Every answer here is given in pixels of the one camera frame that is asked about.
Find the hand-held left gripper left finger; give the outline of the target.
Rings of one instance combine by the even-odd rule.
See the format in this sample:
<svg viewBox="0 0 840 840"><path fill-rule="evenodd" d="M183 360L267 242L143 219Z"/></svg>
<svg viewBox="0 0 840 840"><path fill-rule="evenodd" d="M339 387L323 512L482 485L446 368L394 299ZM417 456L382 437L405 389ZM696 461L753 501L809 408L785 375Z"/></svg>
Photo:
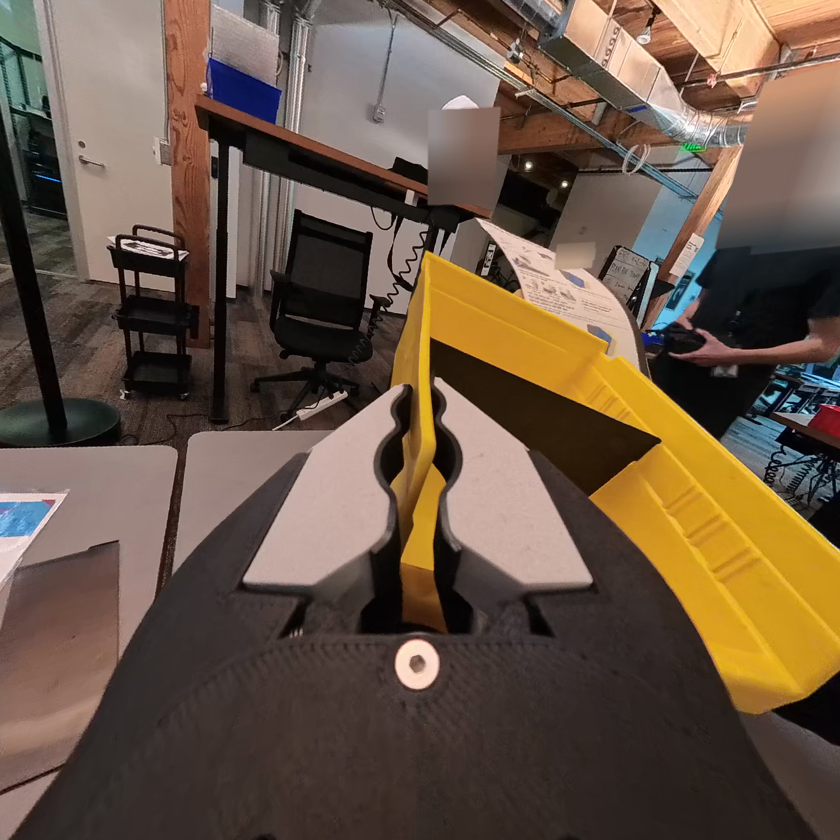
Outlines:
<svg viewBox="0 0 840 840"><path fill-rule="evenodd" d="M308 452L245 572L244 588L303 596L399 627L402 542L392 488L413 388L394 386Z"/></svg>

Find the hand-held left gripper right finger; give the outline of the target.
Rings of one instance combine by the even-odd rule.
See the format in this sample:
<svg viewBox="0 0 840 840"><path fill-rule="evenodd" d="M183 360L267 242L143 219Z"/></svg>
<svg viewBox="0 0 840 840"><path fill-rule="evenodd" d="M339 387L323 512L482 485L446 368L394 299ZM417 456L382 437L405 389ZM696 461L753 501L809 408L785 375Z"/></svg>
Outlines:
<svg viewBox="0 0 840 840"><path fill-rule="evenodd" d="M489 614L531 595L580 592L594 581L528 447L441 378L438 500L444 588Z"/></svg>

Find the yellow plastic bin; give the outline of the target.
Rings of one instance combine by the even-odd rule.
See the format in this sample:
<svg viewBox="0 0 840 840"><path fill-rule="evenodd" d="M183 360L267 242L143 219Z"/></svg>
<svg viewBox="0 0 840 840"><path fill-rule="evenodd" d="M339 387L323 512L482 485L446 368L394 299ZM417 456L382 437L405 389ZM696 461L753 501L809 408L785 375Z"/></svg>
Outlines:
<svg viewBox="0 0 840 840"><path fill-rule="evenodd" d="M758 715L838 675L838 550L603 340L435 255L423 259L392 371L392 385L414 391L393 488L402 561L423 569L423 598L444 488L431 340L660 438L589 498L678 596L736 708Z"/></svg>

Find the another person's forearm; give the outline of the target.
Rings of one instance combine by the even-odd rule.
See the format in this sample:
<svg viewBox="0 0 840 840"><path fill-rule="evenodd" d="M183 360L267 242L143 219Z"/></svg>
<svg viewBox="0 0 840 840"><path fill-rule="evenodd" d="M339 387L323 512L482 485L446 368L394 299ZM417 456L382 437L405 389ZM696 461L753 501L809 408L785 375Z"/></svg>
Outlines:
<svg viewBox="0 0 840 840"><path fill-rule="evenodd" d="M713 366L824 363L837 356L839 337L838 333L813 332L807 339L772 348L753 350L725 348L725 350L726 353L711 363Z"/></svg>

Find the black divider panel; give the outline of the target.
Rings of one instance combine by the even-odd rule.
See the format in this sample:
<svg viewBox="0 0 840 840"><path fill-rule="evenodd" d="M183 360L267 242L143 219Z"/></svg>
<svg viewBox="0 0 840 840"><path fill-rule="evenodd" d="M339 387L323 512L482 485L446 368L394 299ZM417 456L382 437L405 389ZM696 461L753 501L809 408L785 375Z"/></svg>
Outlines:
<svg viewBox="0 0 840 840"><path fill-rule="evenodd" d="M588 497L661 442L435 339L429 361L433 375L540 452Z"/></svg>

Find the white power strip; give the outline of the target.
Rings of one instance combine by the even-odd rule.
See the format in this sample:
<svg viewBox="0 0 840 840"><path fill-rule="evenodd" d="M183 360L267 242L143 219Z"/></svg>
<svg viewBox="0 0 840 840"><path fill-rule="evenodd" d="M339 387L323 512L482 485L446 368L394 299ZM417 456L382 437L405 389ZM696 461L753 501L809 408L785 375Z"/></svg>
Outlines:
<svg viewBox="0 0 840 840"><path fill-rule="evenodd" d="M326 395L321 396L316 402L312 402L312 403L310 403L308 405L305 405L303 407L299 407L299 408L295 409L294 411L289 411L287 413L284 413L284 416L283 416L284 418L282 419L282 421L278 425L274 426L271 429L271 431L272 432L280 431L284 427L287 427L290 424L293 424L295 422L301 422L302 423L302 422L306 421L307 419L309 419L310 417L314 417L318 414L321 414L321 413L329 410L331 407L333 407L335 405L338 405L342 401L346 400L348 398L348 396L349 396L349 393L345 390L335 392L335 393L333 393L329 396L326 396Z"/></svg>

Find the printed instruction sheet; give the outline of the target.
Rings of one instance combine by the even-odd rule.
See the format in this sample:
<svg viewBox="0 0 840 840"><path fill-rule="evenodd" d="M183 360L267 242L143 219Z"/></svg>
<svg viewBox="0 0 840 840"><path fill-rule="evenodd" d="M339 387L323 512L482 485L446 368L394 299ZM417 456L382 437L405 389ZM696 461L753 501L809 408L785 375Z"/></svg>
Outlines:
<svg viewBox="0 0 840 840"><path fill-rule="evenodd" d="M551 250L509 233L484 219L479 226L511 269L523 300L603 340L616 357L619 300L587 269L558 269Z"/></svg>

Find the black handheld device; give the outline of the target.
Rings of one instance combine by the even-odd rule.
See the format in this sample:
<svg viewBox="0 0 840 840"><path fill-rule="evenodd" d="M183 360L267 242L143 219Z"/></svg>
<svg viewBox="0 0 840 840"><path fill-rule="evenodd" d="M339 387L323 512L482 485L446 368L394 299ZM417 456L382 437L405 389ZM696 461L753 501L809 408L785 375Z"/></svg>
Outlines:
<svg viewBox="0 0 840 840"><path fill-rule="evenodd" d="M680 322L672 322L661 331L663 354L683 355L698 351L707 342L706 336Z"/></svg>

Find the black office chair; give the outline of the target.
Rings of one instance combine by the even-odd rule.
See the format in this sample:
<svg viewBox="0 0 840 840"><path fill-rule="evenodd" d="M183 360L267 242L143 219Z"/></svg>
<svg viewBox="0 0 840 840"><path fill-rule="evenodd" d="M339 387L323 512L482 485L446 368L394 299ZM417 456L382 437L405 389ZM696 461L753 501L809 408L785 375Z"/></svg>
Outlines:
<svg viewBox="0 0 840 840"><path fill-rule="evenodd" d="M301 382L281 421L289 422L311 396L318 401L356 396L358 382L335 374L331 364L358 365L374 355L373 334L385 296L368 292L372 233L306 215L293 214L286 267L271 272L269 329L283 360L296 356L311 365L298 371L256 377L262 385Z"/></svg>

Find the whiteboard easel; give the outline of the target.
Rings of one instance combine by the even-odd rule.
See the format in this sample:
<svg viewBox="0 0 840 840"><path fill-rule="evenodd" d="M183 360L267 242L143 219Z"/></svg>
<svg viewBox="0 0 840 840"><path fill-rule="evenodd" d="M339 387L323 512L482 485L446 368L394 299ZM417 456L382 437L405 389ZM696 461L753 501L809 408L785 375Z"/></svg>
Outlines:
<svg viewBox="0 0 840 840"><path fill-rule="evenodd" d="M641 328L654 295L657 273L654 261L617 245L605 259L598 279L630 311Z"/></svg>

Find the paper sign on beam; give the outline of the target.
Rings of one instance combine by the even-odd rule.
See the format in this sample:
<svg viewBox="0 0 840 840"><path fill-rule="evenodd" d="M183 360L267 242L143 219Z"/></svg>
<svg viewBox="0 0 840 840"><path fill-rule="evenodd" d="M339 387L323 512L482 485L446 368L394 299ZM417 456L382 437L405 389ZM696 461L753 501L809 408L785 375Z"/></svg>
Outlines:
<svg viewBox="0 0 840 840"><path fill-rule="evenodd" d="M694 258L700 252L704 242L705 239L702 236L691 234L672 265L671 275L677 278L683 277Z"/></svg>

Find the wooden pillar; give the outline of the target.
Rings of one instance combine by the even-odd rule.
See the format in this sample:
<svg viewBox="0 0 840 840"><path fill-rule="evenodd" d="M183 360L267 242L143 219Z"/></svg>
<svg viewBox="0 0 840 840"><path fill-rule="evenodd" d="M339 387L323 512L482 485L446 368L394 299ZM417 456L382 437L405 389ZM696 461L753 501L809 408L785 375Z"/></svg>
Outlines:
<svg viewBox="0 0 840 840"><path fill-rule="evenodd" d="M190 252L186 300L200 310L192 346L205 350L211 345L211 151L195 105L205 81L210 3L164 1L163 23L173 224Z"/></svg>

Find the slanted wooden beam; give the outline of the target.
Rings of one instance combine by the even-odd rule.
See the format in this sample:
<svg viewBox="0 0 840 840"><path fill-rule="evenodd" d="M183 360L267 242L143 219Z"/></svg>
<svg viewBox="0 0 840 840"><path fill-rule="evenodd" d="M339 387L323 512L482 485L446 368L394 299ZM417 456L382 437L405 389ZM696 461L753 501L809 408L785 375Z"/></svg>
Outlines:
<svg viewBox="0 0 840 840"><path fill-rule="evenodd" d="M666 282L668 286L666 289L667 292L671 292L674 285L680 279L670 273L677 255L690 235L698 234L705 238L712 218L714 218L720 209L732 186L742 151L743 147L740 145L725 148L720 152L706 184L700 191L698 198L689 211L686 221L682 224L674 243L659 268L658 279Z"/></svg>

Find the white door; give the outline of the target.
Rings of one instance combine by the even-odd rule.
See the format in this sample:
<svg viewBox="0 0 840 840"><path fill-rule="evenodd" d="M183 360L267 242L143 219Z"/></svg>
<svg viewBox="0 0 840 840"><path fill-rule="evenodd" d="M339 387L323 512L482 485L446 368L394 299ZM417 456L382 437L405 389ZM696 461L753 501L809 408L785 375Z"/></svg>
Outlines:
<svg viewBox="0 0 840 840"><path fill-rule="evenodd" d="M70 241L81 280L116 284L109 237L173 230L157 1L34 2Z"/></svg>

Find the silver air duct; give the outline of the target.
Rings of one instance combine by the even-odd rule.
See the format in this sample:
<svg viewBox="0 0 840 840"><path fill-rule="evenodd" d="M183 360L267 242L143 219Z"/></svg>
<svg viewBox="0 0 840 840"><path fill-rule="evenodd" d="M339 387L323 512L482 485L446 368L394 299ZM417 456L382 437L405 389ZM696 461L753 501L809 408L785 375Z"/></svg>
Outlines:
<svg viewBox="0 0 840 840"><path fill-rule="evenodd" d="M729 115L688 104L662 65L593 1L506 1L539 31L538 49L596 91L614 109L630 114L670 139L707 148L744 144L749 113Z"/></svg>

